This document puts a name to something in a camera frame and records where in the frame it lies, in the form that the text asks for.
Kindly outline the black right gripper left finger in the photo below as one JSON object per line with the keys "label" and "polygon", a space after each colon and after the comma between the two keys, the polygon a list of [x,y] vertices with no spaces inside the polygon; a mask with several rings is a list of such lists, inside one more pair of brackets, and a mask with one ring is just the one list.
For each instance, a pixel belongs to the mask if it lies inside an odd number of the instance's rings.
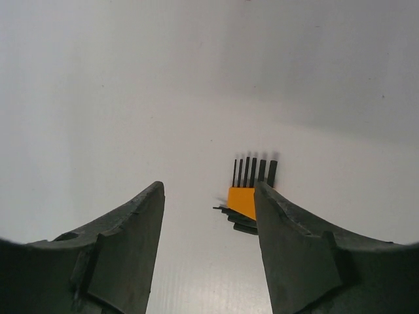
{"label": "black right gripper left finger", "polygon": [[145,313],[164,214],[157,181],[52,241],[1,241],[2,313]]}

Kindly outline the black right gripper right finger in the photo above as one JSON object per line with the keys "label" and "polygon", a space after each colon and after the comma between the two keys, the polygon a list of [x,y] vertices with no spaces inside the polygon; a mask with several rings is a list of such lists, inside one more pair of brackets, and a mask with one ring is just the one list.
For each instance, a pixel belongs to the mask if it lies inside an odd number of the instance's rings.
{"label": "black right gripper right finger", "polygon": [[259,245],[274,313],[417,313],[418,245],[369,238],[255,189]]}

